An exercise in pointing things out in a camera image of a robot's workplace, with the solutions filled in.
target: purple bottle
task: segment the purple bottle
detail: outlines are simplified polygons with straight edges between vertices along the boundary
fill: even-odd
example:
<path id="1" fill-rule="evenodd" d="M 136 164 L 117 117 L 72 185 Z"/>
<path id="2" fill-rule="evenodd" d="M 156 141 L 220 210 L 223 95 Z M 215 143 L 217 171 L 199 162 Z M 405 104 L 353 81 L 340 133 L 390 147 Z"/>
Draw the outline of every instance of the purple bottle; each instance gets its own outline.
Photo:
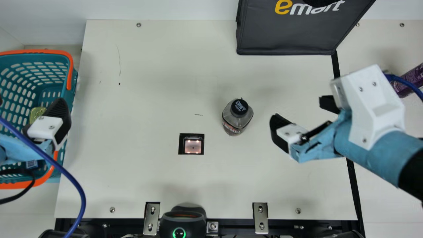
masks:
<path id="1" fill-rule="evenodd" d="M 413 83 L 418 88 L 423 86 L 423 63 L 402 75 L 401 78 Z M 409 87 L 396 81 L 392 81 L 391 85 L 400 98 L 406 97 L 413 92 Z"/>

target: bolt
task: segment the bolt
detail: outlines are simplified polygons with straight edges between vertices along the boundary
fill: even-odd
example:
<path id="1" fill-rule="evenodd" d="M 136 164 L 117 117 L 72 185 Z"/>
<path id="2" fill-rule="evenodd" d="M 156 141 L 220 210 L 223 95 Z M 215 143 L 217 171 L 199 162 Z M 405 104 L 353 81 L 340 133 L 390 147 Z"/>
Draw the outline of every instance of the bolt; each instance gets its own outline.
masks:
<path id="1" fill-rule="evenodd" d="M 215 223 L 210 223 L 210 229 L 215 230 L 216 229 L 216 224 Z"/>

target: bottle label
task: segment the bottle label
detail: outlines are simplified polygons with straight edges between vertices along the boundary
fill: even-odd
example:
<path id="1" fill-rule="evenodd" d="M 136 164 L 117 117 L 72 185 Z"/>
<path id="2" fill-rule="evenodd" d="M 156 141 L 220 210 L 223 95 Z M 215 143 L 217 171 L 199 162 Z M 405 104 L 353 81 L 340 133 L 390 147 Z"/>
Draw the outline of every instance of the bottle label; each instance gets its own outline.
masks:
<path id="1" fill-rule="evenodd" d="M 240 134 L 240 133 L 241 133 L 241 131 L 239 131 L 239 130 L 235 129 L 233 126 L 229 125 L 229 124 L 228 124 L 228 123 L 226 123 L 226 122 L 222 122 L 222 125 L 223 125 L 226 129 L 228 129 L 229 131 L 231 131 L 231 132 L 232 132 L 232 133 L 234 133 L 234 134 Z"/>

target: teal plastic basket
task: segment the teal plastic basket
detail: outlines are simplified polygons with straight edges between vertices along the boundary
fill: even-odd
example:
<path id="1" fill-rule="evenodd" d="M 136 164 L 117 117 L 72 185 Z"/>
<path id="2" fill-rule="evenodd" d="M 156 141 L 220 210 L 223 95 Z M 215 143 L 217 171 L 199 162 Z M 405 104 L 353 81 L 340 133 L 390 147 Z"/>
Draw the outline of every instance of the teal plastic basket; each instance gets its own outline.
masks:
<path id="1" fill-rule="evenodd" d="M 0 116 L 7 119 L 16 129 L 21 130 L 29 123 L 30 110 L 34 107 L 48 107 L 56 98 L 65 99 L 72 111 L 78 73 L 73 68 L 69 53 L 60 50 L 15 50 L 0 53 L 0 95 L 3 103 Z M 0 125 L 2 136 L 14 135 Z M 57 162 L 63 165 L 66 143 L 56 155 Z M 34 186 L 49 178 L 60 176 L 44 160 L 33 170 L 36 177 Z M 0 170 L 26 168 L 26 163 L 13 163 L 0 166 Z M 25 188 L 32 177 L 25 174 L 1 175 L 0 189 Z"/>

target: white table surface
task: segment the white table surface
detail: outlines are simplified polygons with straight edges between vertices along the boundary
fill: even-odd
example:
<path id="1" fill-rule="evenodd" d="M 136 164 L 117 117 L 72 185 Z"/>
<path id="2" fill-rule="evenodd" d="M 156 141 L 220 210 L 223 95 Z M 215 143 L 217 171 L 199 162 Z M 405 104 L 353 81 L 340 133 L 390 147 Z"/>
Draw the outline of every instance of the white table surface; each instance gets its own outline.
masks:
<path id="1" fill-rule="evenodd" d="M 239 56 L 232 21 L 136 23 L 87 21 L 65 155 L 87 195 L 84 217 L 139 218 L 145 202 L 160 201 L 161 213 L 194 202 L 210 218 L 250 219 L 252 202 L 268 202 L 270 219 L 356 219 L 345 160 L 297 164 L 269 134 L 274 112 L 307 129 L 336 119 L 318 103 L 330 94 L 330 56 Z M 423 23 L 398 25 L 362 22 L 338 49 L 341 73 L 379 63 L 401 74 L 423 61 Z M 413 39 L 403 41 L 406 34 Z M 235 97 L 255 115 L 229 137 L 220 114 Z M 422 115 L 416 102 L 405 100 L 414 129 Z M 205 155 L 177 155 L 179 133 L 204 133 Z M 389 214 L 422 222 L 417 200 L 361 168 L 357 176 L 372 221 Z M 76 217 L 79 206 L 62 179 L 55 217 Z"/>

